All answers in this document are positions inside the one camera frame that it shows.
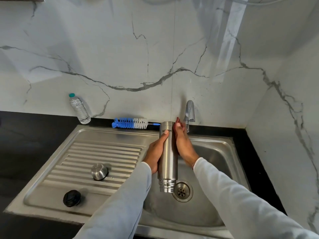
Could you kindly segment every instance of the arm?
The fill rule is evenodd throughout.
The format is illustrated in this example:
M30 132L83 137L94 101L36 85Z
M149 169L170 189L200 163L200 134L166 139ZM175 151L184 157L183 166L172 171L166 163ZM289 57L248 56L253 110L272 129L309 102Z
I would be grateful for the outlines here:
M168 131L151 143L143 162L105 201L79 230L74 239L131 239L141 218L143 203L151 187L152 174L163 152Z
M195 152L186 131L176 124L177 148L195 175L206 197L236 239L317 238L294 220L239 185Z

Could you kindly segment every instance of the sink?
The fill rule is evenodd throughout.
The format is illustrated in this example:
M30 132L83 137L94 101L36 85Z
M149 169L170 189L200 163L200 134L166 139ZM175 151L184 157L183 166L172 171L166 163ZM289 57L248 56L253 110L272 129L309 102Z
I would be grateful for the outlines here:
M78 125L5 211L85 223L125 182L158 136L153 131ZM249 189L230 138L189 138L199 156ZM90 174L97 162L109 168L109 175L102 181L93 180ZM84 199L68 208L62 198L72 189L80 191ZM174 193L161 193L157 174L152 176L136 234L167 239L233 238L181 157Z

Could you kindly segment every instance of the faucet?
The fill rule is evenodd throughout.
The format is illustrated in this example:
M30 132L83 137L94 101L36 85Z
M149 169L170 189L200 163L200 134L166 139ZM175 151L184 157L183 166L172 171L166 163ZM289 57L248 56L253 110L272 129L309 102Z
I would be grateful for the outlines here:
M186 132L189 133L189 122L195 121L194 102L189 100L186 104L184 122L186 123Z

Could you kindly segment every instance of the black granite counter edge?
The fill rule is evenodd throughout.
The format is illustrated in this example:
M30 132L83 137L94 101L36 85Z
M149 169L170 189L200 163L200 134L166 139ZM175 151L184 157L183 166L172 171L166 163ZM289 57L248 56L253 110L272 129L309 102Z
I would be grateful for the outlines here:
M112 122L92 118L88 125L111 127ZM76 117L0 111L0 209L6 208L78 124ZM151 125L147 128L158 129ZM233 138L251 190L285 213L245 129L190 126L190 134ZM0 235L5 239L73 238L80 228L81 225L0 214Z

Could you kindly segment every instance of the forearm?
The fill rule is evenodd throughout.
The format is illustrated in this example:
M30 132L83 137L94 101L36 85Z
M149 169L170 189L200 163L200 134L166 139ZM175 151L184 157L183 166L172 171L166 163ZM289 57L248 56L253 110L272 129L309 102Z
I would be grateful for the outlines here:
M74 239L133 238L151 181L149 166L143 162L138 164L131 176L82 226Z
M236 239L319 238L205 159L198 159L194 172L205 195Z

